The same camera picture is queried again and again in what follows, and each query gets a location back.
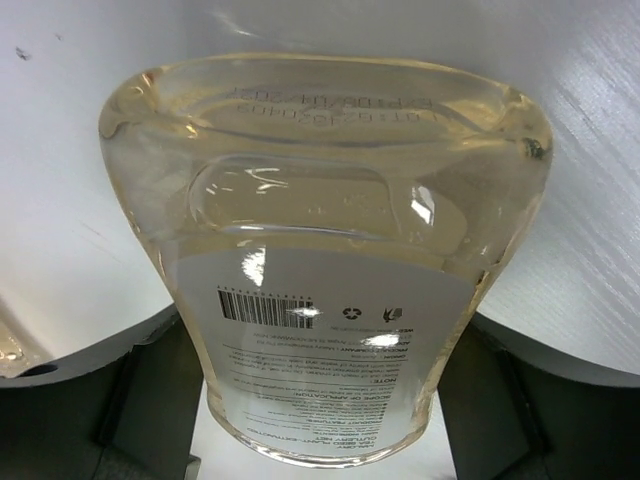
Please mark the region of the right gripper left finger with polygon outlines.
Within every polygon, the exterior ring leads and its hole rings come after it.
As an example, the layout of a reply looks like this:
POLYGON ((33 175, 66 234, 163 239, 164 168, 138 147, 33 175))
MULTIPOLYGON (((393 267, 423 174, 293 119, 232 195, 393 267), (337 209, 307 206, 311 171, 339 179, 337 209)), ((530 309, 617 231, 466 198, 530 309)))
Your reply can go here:
POLYGON ((195 479, 203 375, 176 308, 1 380, 4 479, 195 479))

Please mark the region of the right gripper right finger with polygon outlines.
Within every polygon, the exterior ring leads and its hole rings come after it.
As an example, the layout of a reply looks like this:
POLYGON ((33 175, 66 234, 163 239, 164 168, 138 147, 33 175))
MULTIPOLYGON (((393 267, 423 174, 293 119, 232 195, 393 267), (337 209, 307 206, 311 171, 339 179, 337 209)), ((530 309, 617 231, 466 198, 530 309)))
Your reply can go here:
POLYGON ((639 377, 480 314, 438 385, 460 479, 636 479, 639 377))

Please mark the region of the amber soap bottle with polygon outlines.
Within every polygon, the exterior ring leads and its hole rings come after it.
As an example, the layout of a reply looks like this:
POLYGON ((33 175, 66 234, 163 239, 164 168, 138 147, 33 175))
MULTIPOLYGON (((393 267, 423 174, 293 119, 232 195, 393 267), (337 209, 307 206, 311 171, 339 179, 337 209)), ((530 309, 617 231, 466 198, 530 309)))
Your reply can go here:
POLYGON ((108 97, 98 131, 212 416, 311 468, 372 463, 423 434, 553 156, 542 109, 512 86, 293 53, 145 70, 108 97))

